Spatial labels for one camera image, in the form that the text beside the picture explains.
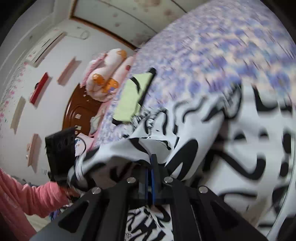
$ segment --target person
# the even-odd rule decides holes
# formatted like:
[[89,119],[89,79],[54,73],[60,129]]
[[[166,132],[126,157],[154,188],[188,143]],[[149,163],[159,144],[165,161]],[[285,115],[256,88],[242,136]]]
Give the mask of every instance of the person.
[[0,235],[1,240],[28,241],[35,229],[27,215],[41,218],[69,204],[70,196],[78,196],[72,190],[47,182],[39,187],[22,185],[0,168]]

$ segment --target black and white blanket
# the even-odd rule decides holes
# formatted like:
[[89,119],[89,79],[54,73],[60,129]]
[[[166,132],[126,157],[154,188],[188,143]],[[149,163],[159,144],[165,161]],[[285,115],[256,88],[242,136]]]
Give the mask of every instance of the black and white blanket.
[[[207,186],[269,240],[295,216],[296,118],[288,97],[234,86],[133,120],[130,136],[79,157],[72,186],[112,186],[128,176],[130,162],[150,163],[156,154],[172,177]],[[171,241],[172,229],[169,205],[142,207],[129,211],[126,240]]]

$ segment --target orange cartoon print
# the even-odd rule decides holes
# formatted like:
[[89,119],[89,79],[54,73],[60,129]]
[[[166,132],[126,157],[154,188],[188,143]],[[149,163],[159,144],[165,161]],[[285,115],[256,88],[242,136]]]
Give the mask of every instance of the orange cartoon print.
[[128,56],[128,54],[127,54],[127,52],[125,50],[119,50],[119,51],[117,51],[117,53],[119,55],[121,55],[121,57],[122,57],[123,60],[125,60],[126,57]]
[[110,93],[111,91],[114,91],[115,89],[117,89],[119,87],[119,83],[110,78],[108,83],[102,88],[103,93]]
[[101,85],[103,85],[105,83],[105,80],[104,80],[103,76],[101,76],[100,74],[93,74],[92,80],[95,83],[97,83],[99,86],[101,86]]

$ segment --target bed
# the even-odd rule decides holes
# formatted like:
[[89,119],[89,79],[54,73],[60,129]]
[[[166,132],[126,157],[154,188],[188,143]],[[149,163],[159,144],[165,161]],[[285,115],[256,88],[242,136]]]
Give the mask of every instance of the bed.
[[[296,46],[288,31],[261,1],[216,0],[184,15],[146,43],[127,78],[151,67],[156,69],[142,106],[147,110],[163,107],[171,100],[221,91],[233,83],[251,83],[278,95],[289,93],[295,101],[295,56]],[[131,125],[112,124],[121,91],[105,112],[93,148],[132,132]],[[290,195],[295,193],[294,166],[295,161],[287,180]],[[295,207],[283,205],[287,190],[280,193],[277,212],[271,210],[257,226],[269,240],[279,238],[296,213]]]

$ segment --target light green fabric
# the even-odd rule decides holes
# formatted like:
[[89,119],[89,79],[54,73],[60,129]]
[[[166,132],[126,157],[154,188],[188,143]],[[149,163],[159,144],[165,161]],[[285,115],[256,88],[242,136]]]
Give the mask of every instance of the light green fabric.
[[138,101],[145,92],[152,76],[153,74],[149,72],[134,75],[134,78],[136,78],[140,84],[139,93],[136,84],[131,79],[127,80],[122,90],[120,101],[115,109],[113,119],[122,122],[130,122],[131,117],[139,113],[141,107]]

